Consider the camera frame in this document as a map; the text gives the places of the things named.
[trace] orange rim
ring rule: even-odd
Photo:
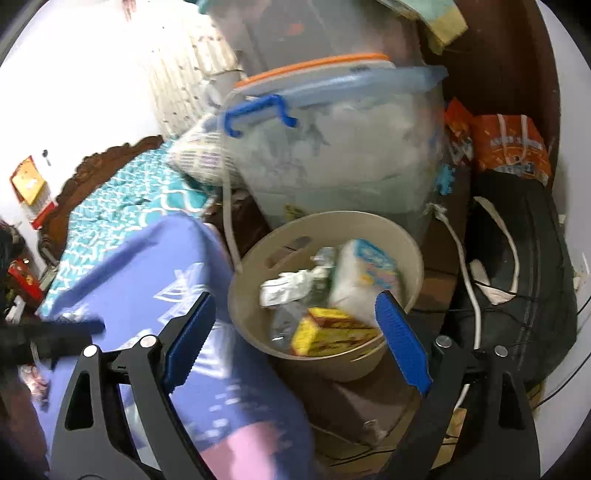
[[[258,75],[254,75],[244,80],[240,80],[236,84],[236,88],[244,87],[245,85],[250,85],[251,83],[260,82],[261,80],[266,80],[270,77],[275,77],[278,75],[285,75],[286,73],[296,72],[298,70],[305,70],[310,69],[313,67],[320,67],[322,65],[332,65],[335,63],[346,63],[351,61],[361,61],[361,60],[387,60],[390,61],[390,58],[384,53],[358,53],[358,54],[351,54],[351,55],[337,55],[336,57],[326,57],[323,59],[317,60],[309,60],[304,61],[302,63],[294,63],[293,65],[286,65],[284,67],[279,67],[278,69],[269,70],[268,72],[259,73]]]

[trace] teal bedding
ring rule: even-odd
[[[173,141],[130,161],[70,214],[66,250],[39,309],[47,317],[57,296],[100,264],[132,232],[169,212],[200,217],[217,189],[191,181],[165,163]]]

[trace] diaper package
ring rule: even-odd
[[[332,283],[330,306],[378,327],[375,300],[384,290],[389,290],[400,304],[404,304],[396,262],[367,240],[345,243]]]

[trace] white wall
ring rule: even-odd
[[[121,0],[49,0],[0,66],[0,216],[23,222],[38,268],[37,233],[9,176],[32,155],[57,195],[83,157],[157,135],[148,84],[134,58]]]
[[[560,154],[554,199],[559,213],[566,214],[566,242],[570,258],[579,271],[586,271],[583,254],[591,262],[591,158],[589,115],[591,70],[568,32],[548,7],[539,3],[556,57],[560,84]],[[578,292],[579,306],[591,294],[591,281]],[[544,397],[574,372],[591,351],[591,306],[579,317],[577,342],[560,366],[549,376]],[[540,443],[542,471],[562,454],[577,433],[591,407],[591,361],[549,402],[538,410],[535,425]]]

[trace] carved wooden headboard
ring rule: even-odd
[[[147,150],[158,148],[162,137],[146,137],[134,146],[128,143],[111,147],[106,152],[86,157],[57,196],[58,207],[43,222],[38,241],[39,254],[48,264],[59,260],[66,248],[70,212],[88,197],[97,187],[109,180],[120,168]]]

